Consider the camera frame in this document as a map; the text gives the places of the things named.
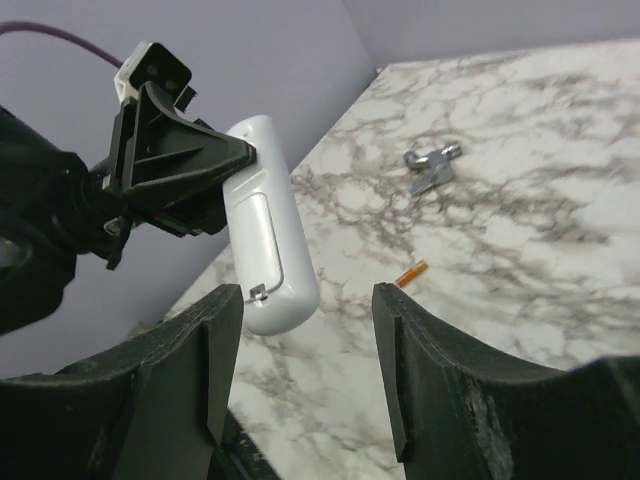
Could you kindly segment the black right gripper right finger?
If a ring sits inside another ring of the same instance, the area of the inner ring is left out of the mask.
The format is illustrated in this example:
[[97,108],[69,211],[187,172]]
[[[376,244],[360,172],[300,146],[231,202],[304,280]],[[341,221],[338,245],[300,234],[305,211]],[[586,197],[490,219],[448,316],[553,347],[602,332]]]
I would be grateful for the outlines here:
[[372,295],[396,458],[409,479],[635,479],[639,360],[561,371],[499,351],[397,286]]

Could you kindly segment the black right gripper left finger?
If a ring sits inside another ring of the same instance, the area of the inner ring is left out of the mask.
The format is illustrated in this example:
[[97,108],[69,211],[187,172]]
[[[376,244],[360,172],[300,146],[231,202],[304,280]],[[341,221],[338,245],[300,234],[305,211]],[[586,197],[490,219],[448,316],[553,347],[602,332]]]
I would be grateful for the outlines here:
[[51,374],[1,383],[5,479],[204,479],[222,441],[244,303],[222,285]]

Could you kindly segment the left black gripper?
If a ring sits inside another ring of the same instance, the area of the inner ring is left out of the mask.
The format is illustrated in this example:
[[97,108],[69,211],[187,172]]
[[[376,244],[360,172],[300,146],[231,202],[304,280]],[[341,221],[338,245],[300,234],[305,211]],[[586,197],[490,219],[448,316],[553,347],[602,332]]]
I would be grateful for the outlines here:
[[116,118],[106,175],[97,182],[106,239],[94,252],[115,269],[140,224],[176,237],[218,233],[226,222],[224,182],[255,162],[249,143],[182,118],[166,92],[145,83]]

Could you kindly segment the white remote control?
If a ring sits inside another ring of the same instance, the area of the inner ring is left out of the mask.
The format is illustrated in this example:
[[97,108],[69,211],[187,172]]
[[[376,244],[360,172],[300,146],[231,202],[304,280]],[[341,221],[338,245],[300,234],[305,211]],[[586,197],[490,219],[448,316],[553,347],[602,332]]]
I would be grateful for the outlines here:
[[320,301],[318,281],[275,123],[256,115],[228,134],[256,150],[256,163],[223,184],[235,273],[250,332],[273,336],[306,322]]

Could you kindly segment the orange battery mid table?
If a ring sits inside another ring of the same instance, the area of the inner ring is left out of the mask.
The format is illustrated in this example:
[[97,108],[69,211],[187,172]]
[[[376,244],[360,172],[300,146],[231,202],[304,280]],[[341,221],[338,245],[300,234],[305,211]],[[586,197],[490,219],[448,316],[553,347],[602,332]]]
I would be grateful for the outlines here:
[[418,261],[411,268],[402,273],[396,280],[395,284],[400,288],[404,288],[410,282],[415,280],[418,276],[424,273],[429,268],[428,263],[425,260]]

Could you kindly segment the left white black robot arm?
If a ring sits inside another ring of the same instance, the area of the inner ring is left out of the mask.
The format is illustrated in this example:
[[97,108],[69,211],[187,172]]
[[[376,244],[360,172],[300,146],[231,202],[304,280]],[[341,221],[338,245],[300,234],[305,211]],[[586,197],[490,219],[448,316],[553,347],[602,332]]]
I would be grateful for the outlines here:
[[256,160],[246,141],[181,118],[150,82],[122,103],[109,154],[93,167],[3,111],[2,332],[53,314],[79,256],[116,268],[139,225],[176,237],[218,233],[224,182]]

